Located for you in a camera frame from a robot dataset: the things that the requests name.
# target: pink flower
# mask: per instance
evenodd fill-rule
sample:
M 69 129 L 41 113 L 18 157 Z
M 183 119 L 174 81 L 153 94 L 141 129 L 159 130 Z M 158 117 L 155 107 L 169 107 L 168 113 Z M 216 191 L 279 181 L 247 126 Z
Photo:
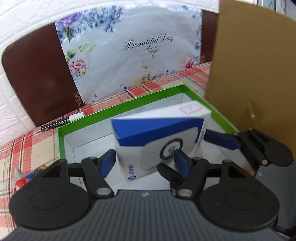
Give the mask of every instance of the pink flower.
M 185 64 L 185 68 L 189 69 L 194 65 L 194 58 L 190 58 L 190 60 L 188 60 L 188 62 Z
M 75 75 L 87 70 L 87 65 L 83 59 L 74 59 L 68 63 L 70 71 Z
M 161 73 L 157 76 L 157 78 L 160 78 L 161 76 L 163 76 L 163 72 L 161 72 Z

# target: green box rim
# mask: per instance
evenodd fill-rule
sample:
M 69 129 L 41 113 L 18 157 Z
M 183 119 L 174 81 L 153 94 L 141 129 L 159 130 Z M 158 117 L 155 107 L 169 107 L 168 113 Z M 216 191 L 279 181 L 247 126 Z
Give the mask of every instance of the green box rim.
M 228 134 L 232 134 L 237 131 L 237 129 L 219 112 L 215 109 L 208 101 L 194 93 L 185 85 L 178 85 L 168 89 L 153 92 L 135 99 L 127 100 L 123 103 L 117 104 L 115 106 L 103 109 L 101 111 L 95 112 L 91 115 L 85 116 L 79 120 L 61 126 L 57 130 L 58 135 L 58 157 L 59 159 L 66 159 L 64 136 L 82 129 L 84 127 L 90 126 L 94 123 L 100 122 L 102 120 L 108 119 L 115 115 L 127 112 L 129 110 L 141 107 L 143 105 L 173 96 L 177 94 L 184 93 L 192 100 L 197 100 L 205 107 L 212 111 L 211 118 L 217 122 L 218 125 Z

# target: blue and white box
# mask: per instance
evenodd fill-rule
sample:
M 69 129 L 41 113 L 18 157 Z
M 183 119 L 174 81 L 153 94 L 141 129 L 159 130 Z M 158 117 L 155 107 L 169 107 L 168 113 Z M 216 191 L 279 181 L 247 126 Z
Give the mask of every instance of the blue and white box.
M 175 149 L 196 153 L 211 111 L 197 101 L 153 109 L 111 120 L 115 149 L 127 181 L 156 171 L 173 160 Z

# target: cardboard box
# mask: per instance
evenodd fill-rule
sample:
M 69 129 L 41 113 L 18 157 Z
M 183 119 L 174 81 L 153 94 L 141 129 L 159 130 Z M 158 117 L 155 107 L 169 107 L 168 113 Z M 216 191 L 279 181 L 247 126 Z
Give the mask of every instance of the cardboard box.
M 296 156 L 296 22 L 274 11 L 220 1 L 205 98 L 240 131 L 269 135 Z
M 173 160 L 175 149 L 197 153 L 211 111 L 197 101 L 157 108 L 111 120 L 115 150 L 126 181 Z

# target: red checkered cloth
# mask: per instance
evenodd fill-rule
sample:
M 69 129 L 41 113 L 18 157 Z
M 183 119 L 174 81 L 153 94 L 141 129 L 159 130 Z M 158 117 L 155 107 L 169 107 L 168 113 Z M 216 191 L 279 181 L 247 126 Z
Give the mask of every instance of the red checkered cloth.
M 204 96 L 210 67 L 211 63 L 205 63 L 177 74 L 143 83 L 119 94 L 83 106 L 61 118 L 82 111 L 85 115 L 90 115 L 126 100 L 181 84 L 186 84 L 190 89 Z M 41 132 L 40 127 L 36 127 L 25 135 L 0 147 L 0 170 L 3 172 L 0 175 L 0 185 L 2 187 L 0 192 L 0 239 L 15 228 L 15 224 L 8 211 L 9 200 L 12 196 L 12 177 L 15 168 L 18 167 L 22 172 L 30 172 L 42 164 L 50 165 L 53 163 L 58 159 L 56 140 L 56 129 Z

